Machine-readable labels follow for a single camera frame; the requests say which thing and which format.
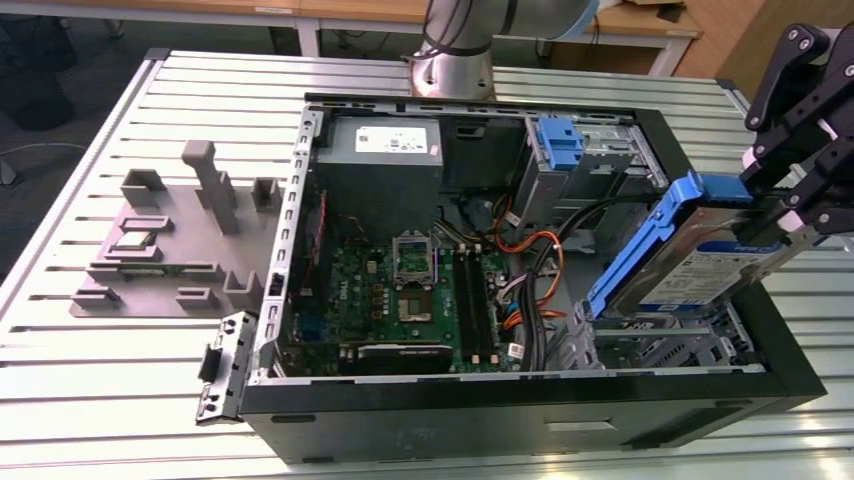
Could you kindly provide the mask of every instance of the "ram slot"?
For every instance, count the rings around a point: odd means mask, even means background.
[[[478,354],[478,333],[473,318],[472,296],[469,292],[469,274],[466,272],[466,253],[454,253],[454,294],[457,298],[457,317],[460,321],[460,340],[464,359]]]
[[[472,294],[472,316],[478,336],[478,354],[482,361],[490,361],[494,352],[493,322],[490,320],[489,301],[486,298],[486,276],[481,254],[470,253],[466,257],[469,272],[469,292]]]

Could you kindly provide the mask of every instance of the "desk leg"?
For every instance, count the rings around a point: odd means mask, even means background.
[[[300,49],[304,57],[321,56],[321,22],[317,18],[296,18]]]
[[[669,39],[668,45],[659,52],[659,57],[656,57],[651,75],[657,77],[671,77],[673,75],[691,44],[691,38]]]

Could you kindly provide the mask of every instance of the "hard drive label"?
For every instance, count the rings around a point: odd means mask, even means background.
[[[735,241],[703,243],[641,300],[644,311],[697,310],[739,282],[741,271],[780,250],[781,245],[745,247]]]

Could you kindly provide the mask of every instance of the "power supply label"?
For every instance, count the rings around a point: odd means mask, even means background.
[[[418,127],[360,127],[360,153],[428,153],[428,129]]]

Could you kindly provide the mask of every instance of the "side panel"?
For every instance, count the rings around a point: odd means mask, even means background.
[[[675,447],[771,403],[707,400],[249,415],[288,463]]]

